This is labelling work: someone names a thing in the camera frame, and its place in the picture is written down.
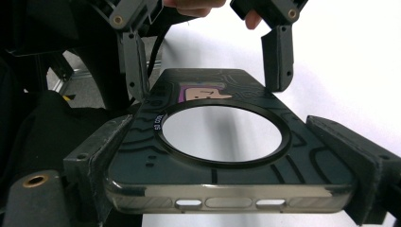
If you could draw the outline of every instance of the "white surface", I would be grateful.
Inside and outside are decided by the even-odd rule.
[[[277,96],[300,118],[340,122],[401,156],[401,1],[309,1],[293,27],[295,76]],[[263,79],[260,37],[229,9],[174,26],[163,67],[239,68]],[[383,226],[392,226],[388,216]],[[158,215],[144,226],[355,226],[333,215]]]
[[[163,124],[163,135],[183,153],[219,162],[261,159],[277,150],[282,141],[280,131],[265,117],[223,106],[175,113]]]

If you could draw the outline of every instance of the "black phone case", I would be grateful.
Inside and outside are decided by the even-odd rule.
[[[226,98],[186,100],[189,88],[218,89]],[[282,143],[273,154],[248,162],[186,155],[165,140],[163,123],[174,113],[199,106],[259,114],[279,129]],[[245,71],[166,69],[134,117],[105,184],[113,205],[127,213],[321,213],[341,210],[356,178],[301,119]]]

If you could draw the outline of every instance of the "finger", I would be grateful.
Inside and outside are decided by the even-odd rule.
[[[205,17],[209,15],[212,9],[177,9],[181,15],[192,17]]]
[[[226,0],[163,0],[166,7],[177,9],[209,9],[224,6]]]
[[[248,29],[254,30],[262,21],[262,18],[257,14],[255,10],[251,10],[245,16],[245,25]]]

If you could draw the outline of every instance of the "black clamp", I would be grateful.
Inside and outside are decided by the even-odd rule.
[[[307,0],[232,0],[231,7],[242,19],[254,9],[271,32],[262,37],[265,84],[271,92],[283,92],[293,78],[292,24]]]
[[[152,24],[163,9],[162,0],[92,0],[92,6],[116,31],[120,73],[126,75],[127,89],[142,101],[149,93],[145,46],[138,29]]]

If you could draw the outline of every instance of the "cartoon character print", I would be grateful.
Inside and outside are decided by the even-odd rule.
[[[179,103],[189,100],[204,98],[230,98],[232,96],[222,95],[220,91],[224,90],[225,84],[219,82],[199,82],[199,83],[181,83]]]

